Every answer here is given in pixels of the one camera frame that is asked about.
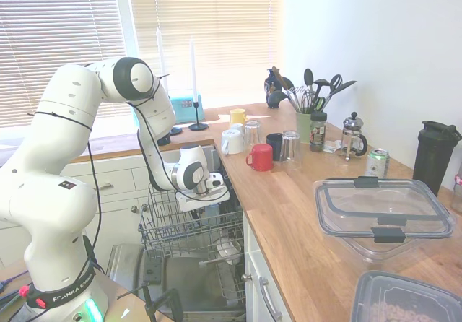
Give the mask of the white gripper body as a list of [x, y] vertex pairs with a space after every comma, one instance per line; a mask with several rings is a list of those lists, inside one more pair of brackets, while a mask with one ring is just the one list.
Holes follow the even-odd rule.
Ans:
[[225, 184], [213, 187], [204, 193], [191, 191], [179, 191], [175, 193], [178, 205], [182, 212], [189, 212], [217, 204], [230, 199], [230, 192]]

